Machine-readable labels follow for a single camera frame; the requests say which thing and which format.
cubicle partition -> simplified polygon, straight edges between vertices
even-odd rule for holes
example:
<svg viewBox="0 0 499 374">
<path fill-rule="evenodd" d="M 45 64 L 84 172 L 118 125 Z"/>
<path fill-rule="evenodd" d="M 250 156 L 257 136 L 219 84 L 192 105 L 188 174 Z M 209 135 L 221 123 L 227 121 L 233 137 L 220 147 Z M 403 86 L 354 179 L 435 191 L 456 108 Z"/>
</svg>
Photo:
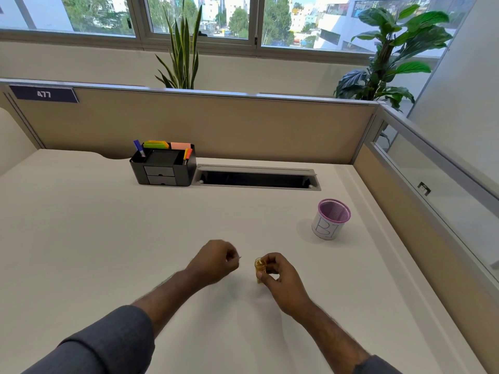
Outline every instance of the cubicle partition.
<svg viewBox="0 0 499 374">
<path fill-rule="evenodd" d="M 0 84 L 0 107 L 39 148 L 126 158 L 134 152 L 134 139 L 166 139 L 195 143 L 198 157 L 353 164 L 484 368 L 499 373 L 497 273 L 417 192 L 376 139 L 390 124 L 494 217 L 499 192 L 393 109 L 315 97 L 11 79 Z M 32 89 L 17 97 L 10 85 Z M 51 102 L 36 93 L 55 87 L 74 92 L 77 103 Z"/>
</svg>

pen holder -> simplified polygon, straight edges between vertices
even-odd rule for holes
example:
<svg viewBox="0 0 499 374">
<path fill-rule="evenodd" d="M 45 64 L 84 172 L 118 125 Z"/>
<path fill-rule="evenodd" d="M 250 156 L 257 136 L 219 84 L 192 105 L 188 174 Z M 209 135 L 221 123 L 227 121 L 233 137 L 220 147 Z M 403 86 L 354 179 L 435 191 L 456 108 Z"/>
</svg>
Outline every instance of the pen holder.
<svg viewBox="0 0 499 374">
<path fill-rule="evenodd" d="M 346 204 L 337 199 L 323 199 L 317 209 L 312 222 L 312 231 L 324 240 L 336 239 L 341 227 L 352 216 Z"/>
<path fill-rule="evenodd" d="M 144 148 L 130 159 L 137 182 L 141 185 L 189 186 L 196 171 L 196 149 L 191 144 L 191 156 L 184 163 L 185 150 Z"/>
</svg>

potted plant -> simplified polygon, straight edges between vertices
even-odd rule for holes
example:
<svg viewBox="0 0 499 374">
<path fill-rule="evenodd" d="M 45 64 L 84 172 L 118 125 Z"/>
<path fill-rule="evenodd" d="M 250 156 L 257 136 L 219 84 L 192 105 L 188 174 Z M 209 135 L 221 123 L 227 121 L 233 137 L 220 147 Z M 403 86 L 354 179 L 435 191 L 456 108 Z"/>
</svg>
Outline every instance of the potted plant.
<svg viewBox="0 0 499 374">
<path fill-rule="evenodd" d="M 199 7 L 198 16 L 196 18 L 196 25 L 194 26 L 193 34 L 190 35 L 189 23 L 187 17 L 184 15 L 184 3 L 182 1 L 182 14 L 180 16 L 180 26 L 178 21 L 175 20 L 175 28 L 172 29 L 168 14 L 165 11 L 166 22 L 168 24 L 168 31 L 172 41 L 172 50 L 168 50 L 172 59 L 173 71 L 156 55 L 159 62 L 166 68 L 169 78 L 167 78 L 161 70 L 158 70 L 161 77 L 156 78 L 161 81 L 166 88 L 178 89 L 194 89 L 194 79 L 198 72 L 199 66 L 199 53 L 196 49 L 199 24 L 201 23 L 201 13 L 203 6 Z"/>
<path fill-rule="evenodd" d="M 359 19 L 379 30 L 367 31 L 352 38 L 376 39 L 376 54 L 370 58 L 371 64 L 365 70 L 353 70 L 339 81 L 335 91 L 337 98 L 356 100 L 390 101 L 396 110 L 400 102 L 407 98 L 414 103 L 414 96 L 405 87 L 388 86 L 398 74 L 426 72 L 430 67 L 421 61 L 408 61 L 411 57 L 426 50 L 447 47 L 452 38 L 445 28 L 437 26 L 449 21 L 449 16 L 441 11 L 419 14 L 405 23 L 419 8 L 411 5 L 397 15 L 384 8 L 367 9 L 359 14 Z"/>
</svg>

purple mesh cup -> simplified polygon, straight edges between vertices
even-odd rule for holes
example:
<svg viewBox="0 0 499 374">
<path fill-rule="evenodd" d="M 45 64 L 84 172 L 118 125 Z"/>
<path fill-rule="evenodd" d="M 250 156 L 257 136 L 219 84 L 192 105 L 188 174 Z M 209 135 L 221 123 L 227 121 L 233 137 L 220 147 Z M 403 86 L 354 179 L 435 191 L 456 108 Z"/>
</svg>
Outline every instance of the purple mesh cup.
<svg viewBox="0 0 499 374">
<path fill-rule="evenodd" d="M 351 216 L 350 209 L 343 202 L 332 198 L 323 199 L 312 222 L 312 231 L 321 239 L 336 239 L 341 227 Z"/>
</svg>

hand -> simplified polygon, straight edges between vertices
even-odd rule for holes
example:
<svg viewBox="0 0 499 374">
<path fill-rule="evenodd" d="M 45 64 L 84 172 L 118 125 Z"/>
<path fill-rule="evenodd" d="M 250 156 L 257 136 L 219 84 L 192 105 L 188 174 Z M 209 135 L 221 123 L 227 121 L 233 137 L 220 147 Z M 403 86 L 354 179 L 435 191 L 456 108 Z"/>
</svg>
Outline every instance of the hand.
<svg viewBox="0 0 499 374">
<path fill-rule="evenodd" d="M 268 253 L 261 258 L 266 263 L 266 273 L 258 272 L 257 277 L 271 291 L 279 308 L 296 321 L 314 303 L 310 300 L 298 272 L 280 253 Z M 278 274 L 275 280 L 268 275 Z"/>
<path fill-rule="evenodd" d="M 210 240 L 187 265 L 201 287 L 220 281 L 239 268 L 239 254 L 234 245 L 224 240 Z"/>
</svg>

